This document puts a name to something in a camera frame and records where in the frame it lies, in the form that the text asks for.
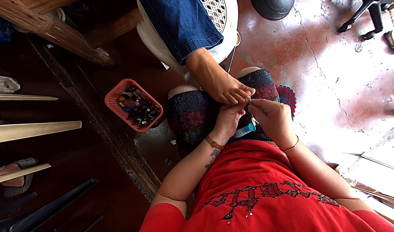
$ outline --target toe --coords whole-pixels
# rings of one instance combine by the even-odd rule
[[[238,104],[238,101],[230,95],[230,93],[224,94],[224,96],[230,101],[231,104]]]
[[[236,93],[243,98],[250,99],[251,92],[249,91],[244,92],[242,89],[236,89]]]
[[[238,93],[236,92],[231,92],[230,93],[231,96],[233,96],[237,101],[239,101],[240,103],[245,103],[246,100],[245,98],[241,97]]]
[[[254,88],[248,87],[248,86],[243,85],[241,83],[240,83],[240,89],[242,89],[244,92],[246,92],[246,91],[250,92],[251,93],[250,96],[256,92],[256,90]]]
[[[221,103],[230,104],[230,101],[226,97],[224,97],[224,95],[220,94],[219,98],[221,100]]]

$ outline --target black chair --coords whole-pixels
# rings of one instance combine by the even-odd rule
[[[357,19],[369,9],[370,17],[372,18],[375,29],[362,35],[362,39],[369,40],[383,30],[382,23],[382,11],[385,11],[394,0],[363,0],[362,6],[357,10],[357,12],[350,18],[349,21],[345,22],[339,29],[338,32],[346,32],[351,28],[351,25],[357,21]]]

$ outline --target white plastic chair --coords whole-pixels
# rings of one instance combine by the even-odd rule
[[[208,15],[213,21],[217,30],[224,36],[220,45],[210,49],[209,52],[213,59],[219,64],[230,52],[238,45],[240,36],[237,35],[238,7],[236,0],[200,0]],[[181,66],[171,55],[167,46],[155,31],[143,6],[137,0],[138,8],[143,16],[143,20],[137,24],[137,31],[143,43],[162,63],[172,68],[179,75],[183,76],[186,83],[193,86],[198,84],[190,78],[189,71],[185,66]]]

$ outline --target hand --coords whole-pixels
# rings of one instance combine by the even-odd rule
[[[210,138],[221,145],[225,145],[228,139],[236,133],[239,120],[246,113],[243,108],[247,102],[246,100],[244,103],[238,103],[231,107],[221,106],[214,129],[209,134]]]
[[[251,103],[248,111],[281,150],[287,150],[297,143],[290,106],[266,99],[252,99]]]

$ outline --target red shirt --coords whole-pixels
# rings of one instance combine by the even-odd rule
[[[277,148],[257,140],[227,145],[201,181],[186,222],[168,203],[153,206],[148,231],[394,231],[364,210],[351,212],[307,187]]]

